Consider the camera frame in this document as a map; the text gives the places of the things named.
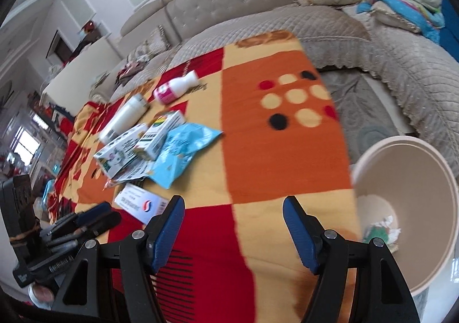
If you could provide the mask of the flat white medicine box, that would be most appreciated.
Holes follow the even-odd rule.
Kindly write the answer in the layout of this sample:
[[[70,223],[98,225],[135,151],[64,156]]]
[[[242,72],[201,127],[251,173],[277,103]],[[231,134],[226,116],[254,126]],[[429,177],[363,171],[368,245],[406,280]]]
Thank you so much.
[[[114,202],[136,220],[147,225],[153,217],[164,212],[169,200],[128,183],[117,194]]]

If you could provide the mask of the beige round trash bin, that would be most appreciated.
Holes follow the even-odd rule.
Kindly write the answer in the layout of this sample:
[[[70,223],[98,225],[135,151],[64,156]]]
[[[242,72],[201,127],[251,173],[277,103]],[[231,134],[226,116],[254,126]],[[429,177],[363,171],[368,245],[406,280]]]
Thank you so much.
[[[449,164],[425,141],[389,137],[354,164],[352,185],[363,231],[388,217],[401,231],[394,258],[412,295],[420,294],[452,259],[458,239],[458,184]]]

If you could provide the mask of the yellow green small box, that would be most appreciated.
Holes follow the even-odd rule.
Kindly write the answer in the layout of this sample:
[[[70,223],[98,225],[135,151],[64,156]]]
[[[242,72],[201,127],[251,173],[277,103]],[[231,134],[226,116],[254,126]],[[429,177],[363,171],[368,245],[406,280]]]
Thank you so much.
[[[168,132],[185,122],[181,111],[168,111],[160,114],[134,146],[134,153],[145,160],[155,161],[160,155]]]

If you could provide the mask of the beige tufted sofa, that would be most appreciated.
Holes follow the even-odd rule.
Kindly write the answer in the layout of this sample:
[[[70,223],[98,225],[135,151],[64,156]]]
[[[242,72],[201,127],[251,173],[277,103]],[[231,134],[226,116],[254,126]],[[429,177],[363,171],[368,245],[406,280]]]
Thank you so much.
[[[360,68],[388,86],[411,126],[458,169],[458,61],[420,34],[385,26],[354,7],[298,6],[293,0],[156,0],[134,13],[116,50],[125,56],[156,27],[177,66],[261,33],[293,33],[315,67]]]

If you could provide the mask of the colourful striped cloth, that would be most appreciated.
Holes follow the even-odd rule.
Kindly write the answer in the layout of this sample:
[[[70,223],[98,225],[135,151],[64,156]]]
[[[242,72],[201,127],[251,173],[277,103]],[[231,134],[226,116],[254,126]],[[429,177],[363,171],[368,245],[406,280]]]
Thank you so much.
[[[394,18],[396,23],[408,24],[410,29],[436,44],[440,42],[440,30],[445,27],[440,9],[428,10],[414,0],[364,0],[357,5],[356,12],[381,13]]]

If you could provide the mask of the small patterned side cushion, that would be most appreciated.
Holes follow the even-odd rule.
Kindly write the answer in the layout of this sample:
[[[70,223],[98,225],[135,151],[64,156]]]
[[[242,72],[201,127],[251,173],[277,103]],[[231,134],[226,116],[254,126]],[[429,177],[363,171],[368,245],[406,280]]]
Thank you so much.
[[[147,39],[144,39],[127,55],[127,62],[148,63],[154,57],[170,49],[163,26],[156,26]]]

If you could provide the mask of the white green milk carton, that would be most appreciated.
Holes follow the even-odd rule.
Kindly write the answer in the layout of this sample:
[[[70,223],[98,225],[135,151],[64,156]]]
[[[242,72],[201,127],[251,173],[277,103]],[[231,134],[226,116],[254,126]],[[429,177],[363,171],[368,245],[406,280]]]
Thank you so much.
[[[135,125],[93,155],[107,178],[114,178],[135,157],[133,148],[148,128],[146,123]]]

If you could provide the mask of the blue folded blanket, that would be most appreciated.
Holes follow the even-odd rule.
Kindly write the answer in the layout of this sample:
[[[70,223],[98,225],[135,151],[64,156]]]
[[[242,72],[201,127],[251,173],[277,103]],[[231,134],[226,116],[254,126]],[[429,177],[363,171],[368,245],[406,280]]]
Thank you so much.
[[[449,0],[442,0],[445,26],[440,30],[439,45],[459,61],[459,18]]]

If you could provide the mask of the light blue snack bag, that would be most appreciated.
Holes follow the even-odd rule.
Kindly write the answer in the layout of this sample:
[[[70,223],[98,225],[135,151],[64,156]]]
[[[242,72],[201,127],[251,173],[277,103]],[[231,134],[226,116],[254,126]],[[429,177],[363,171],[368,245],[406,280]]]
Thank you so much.
[[[186,122],[172,129],[168,132],[163,148],[147,177],[162,188],[171,188],[194,156],[222,134],[221,130],[193,122]]]

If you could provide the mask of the pink white small bottle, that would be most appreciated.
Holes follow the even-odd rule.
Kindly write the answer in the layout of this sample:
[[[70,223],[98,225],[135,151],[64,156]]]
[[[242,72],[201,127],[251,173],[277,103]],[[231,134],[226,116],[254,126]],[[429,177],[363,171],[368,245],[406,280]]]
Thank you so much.
[[[161,105],[177,101],[191,88],[200,84],[199,76],[195,71],[190,71],[182,77],[176,77],[160,85],[153,91],[154,99]]]

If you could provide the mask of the orange red patterned blanket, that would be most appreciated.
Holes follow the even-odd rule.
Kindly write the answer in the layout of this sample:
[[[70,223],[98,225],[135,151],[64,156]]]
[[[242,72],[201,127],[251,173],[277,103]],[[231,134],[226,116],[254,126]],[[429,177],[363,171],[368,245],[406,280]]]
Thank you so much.
[[[169,189],[186,213],[168,265],[157,277],[170,322],[299,322],[316,279],[282,217],[295,196],[325,228],[357,239],[360,229],[345,138],[331,96],[297,35],[240,39],[173,66],[139,88],[188,71],[198,87],[173,104],[188,122],[220,131]]]

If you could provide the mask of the tall white bottle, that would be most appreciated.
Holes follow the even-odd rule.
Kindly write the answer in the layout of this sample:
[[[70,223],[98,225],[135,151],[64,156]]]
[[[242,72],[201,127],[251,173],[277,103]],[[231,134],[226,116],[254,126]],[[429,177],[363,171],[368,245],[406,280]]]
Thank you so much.
[[[136,94],[121,106],[108,124],[100,131],[99,141],[103,145],[109,144],[122,133],[131,129],[149,109],[148,102],[141,94]]]

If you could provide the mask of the white green wrapper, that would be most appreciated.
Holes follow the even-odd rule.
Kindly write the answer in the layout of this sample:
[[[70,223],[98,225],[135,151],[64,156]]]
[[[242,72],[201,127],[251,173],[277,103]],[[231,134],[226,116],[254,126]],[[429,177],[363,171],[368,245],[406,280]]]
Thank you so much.
[[[373,238],[380,238],[388,246],[390,252],[395,253],[398,250],[400,234],[401,228],[395,223],[395,218],[390,215],[366,227],[363,234],[363,243],[369,243]]]

